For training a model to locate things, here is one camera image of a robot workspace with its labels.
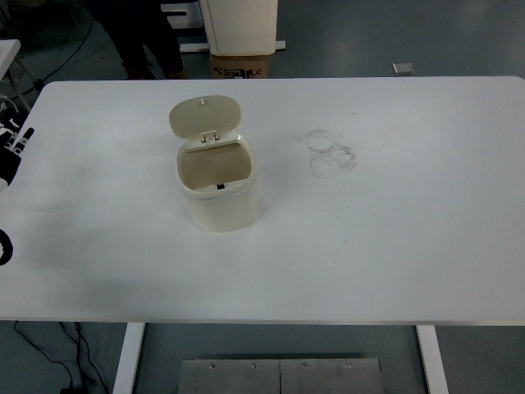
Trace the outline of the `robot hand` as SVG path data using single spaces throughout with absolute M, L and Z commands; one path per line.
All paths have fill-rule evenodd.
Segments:
M 22 130 L 25 117 L 19 112 L 9 110 L 1 118 L 1 190 L 5 190 L 14 180 L 21 165 L 22 153 L 34 128 Z

